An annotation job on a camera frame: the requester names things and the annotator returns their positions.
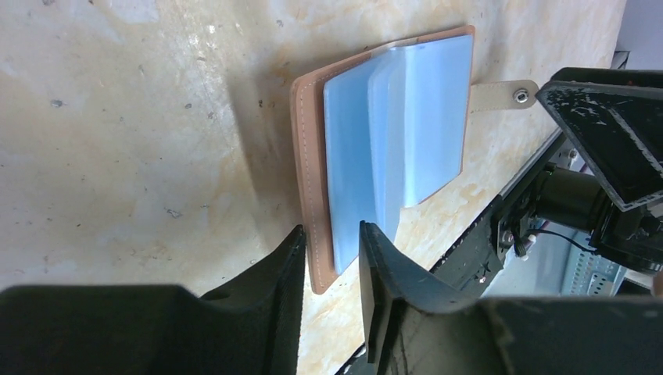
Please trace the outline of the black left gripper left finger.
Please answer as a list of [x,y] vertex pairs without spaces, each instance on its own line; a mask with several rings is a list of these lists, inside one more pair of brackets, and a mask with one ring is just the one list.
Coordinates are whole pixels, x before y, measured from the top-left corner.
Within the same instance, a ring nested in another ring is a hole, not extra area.
[[196,296],[176,284],[1,293],[4,374],[294,374],[306,234]]

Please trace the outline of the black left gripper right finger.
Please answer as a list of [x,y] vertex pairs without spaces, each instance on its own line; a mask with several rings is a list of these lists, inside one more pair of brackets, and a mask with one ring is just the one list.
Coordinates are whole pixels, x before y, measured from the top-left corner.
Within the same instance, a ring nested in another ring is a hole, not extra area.
[[367,361],[376,374],[659,374],[662,300],[479,298],[359,226]]

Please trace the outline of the brown leather card holder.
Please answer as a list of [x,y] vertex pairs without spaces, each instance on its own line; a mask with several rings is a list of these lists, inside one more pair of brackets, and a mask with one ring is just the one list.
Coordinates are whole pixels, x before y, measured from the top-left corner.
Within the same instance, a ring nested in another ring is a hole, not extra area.
[[312,291],[358,255],[360,221],[389,240],[400,212],[463,169],[472,113],[527,109],[532,80],[471,82],[471,25],[400,39],[296,78],[290,113]]

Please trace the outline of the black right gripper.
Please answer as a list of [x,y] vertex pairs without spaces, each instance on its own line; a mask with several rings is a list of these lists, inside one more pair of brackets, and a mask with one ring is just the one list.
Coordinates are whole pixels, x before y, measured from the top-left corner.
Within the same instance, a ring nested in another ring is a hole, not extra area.
[[661,272],[662,221],[640,206],[662,197],[662,72],[565,67],[536,99],[595,177],[542,171],[535,215],[587,233],[592,252],[621,266]]

